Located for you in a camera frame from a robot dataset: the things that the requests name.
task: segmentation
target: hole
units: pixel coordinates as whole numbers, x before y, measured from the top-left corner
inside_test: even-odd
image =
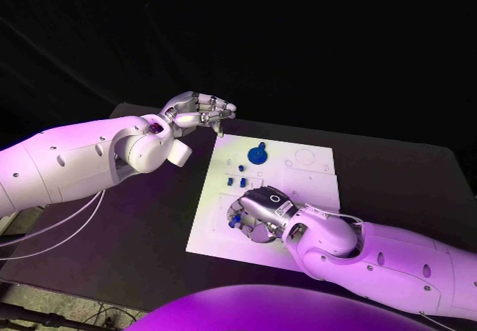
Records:
[[[63,155],[60,155],[57,157],[57,161],[58,161],[58,164],[64,167],[66,166],[66,157]]]
[[[97,154],[103,157],[103,147],[102,147],[102,145],[96,145],[96,150],[97,150]]]
[[[385,265],[385,254],[383,252],[378,254],[378,264]]]
[[[427,264],[423,267],[423,275],[426,278],[432,277],[432,267]]]

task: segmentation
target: robotic hand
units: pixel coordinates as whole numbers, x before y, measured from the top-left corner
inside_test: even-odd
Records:
[[[253,227],[243,213],[260,220]],[[477,254],[349,215],[299,207],[272,186],[250,190],[227,213],[257,243],[282,238],[303,272],[416,314],[477,321]]]
[[[0,217],[93,195],[156,170],[166,159],[182,167],[192,149],[176,138],[197,126],[211,126],[221,137],[221,120],[233,119],[236,110],[223,99],[187,92],[159,114],[41,132],[0,151]]]

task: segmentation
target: white board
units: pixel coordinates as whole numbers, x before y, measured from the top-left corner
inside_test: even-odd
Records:
[[[262,142],[269,159],[256,165],[249,160],[249,151]],[[308,202],[338,212],[341,199],[332,149],[231,134],[217,139],[187,251],[300,271],[280,239],[267,244],[254,243],[227,221],[233,202],[263,185],[274,186],[299,203]],[[247,216],[243,221],[256,222]]]

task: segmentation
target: black fabric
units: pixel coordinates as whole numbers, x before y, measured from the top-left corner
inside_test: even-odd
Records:
[[[2,2],[0,148],[162,107],[187,90],[238,117],[446,146],[477,191],[476,12],[184,1]]]
[[[143,112],[123,105],[113,116]],[[449,149],[238,119],[224,125],[228,134],[334,148],[342,212],[477,252],[477,204]],[[0,279],[142,310],[208,288],[249,283],[290,285],[362,300],[303,273],[185,251],[215,140],[214,131],[198,128],[182,139],[194,149],[185,167],[166,162],[152,174],[107,190],[96,219],[78,236],[38,257],[9,261]],[[51,205],[32,231],[70,216],[87,200]],[[93,208],[24,242],[15,256],[67,238]]]

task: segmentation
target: floor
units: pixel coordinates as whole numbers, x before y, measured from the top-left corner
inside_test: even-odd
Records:
[[[11,223],[9,228],[6,229],[4,234],[18,234],[27,233],[34,225],[40,215],[42,213],[41,208],[31,208],[24,210],[14,222]],[[93,315],[99,313],[102,303],[97,301],[91,301],[87,299],[81,299],[77,297],[71,297],[68,295],[53,293],[37,288],[2,284],[2,297],[0,301],[5,303],[11,303],[14,305],[19,305],[29,310],[35,310],[38,312],[51,313],[66,316],[66,318],[73,319],[74,321],[84,322]],[[143,318],[145,313],[136,310],[126,310],[138,319]],[[132,323],[132,317],[119,310],[109,310],[107,316],[115,320],[115,326],[117,328],[126,328]],[[106,320],[104,312],[100,314],[97,325],[103,325]],[[89,321],[91,324],[96,322],[96,317]],[[15,321],[15,323],[22,324],[25,326],[32,326],[32,323]],[[70,328],[48,328],[38,325],[37,330],[73,330]]]

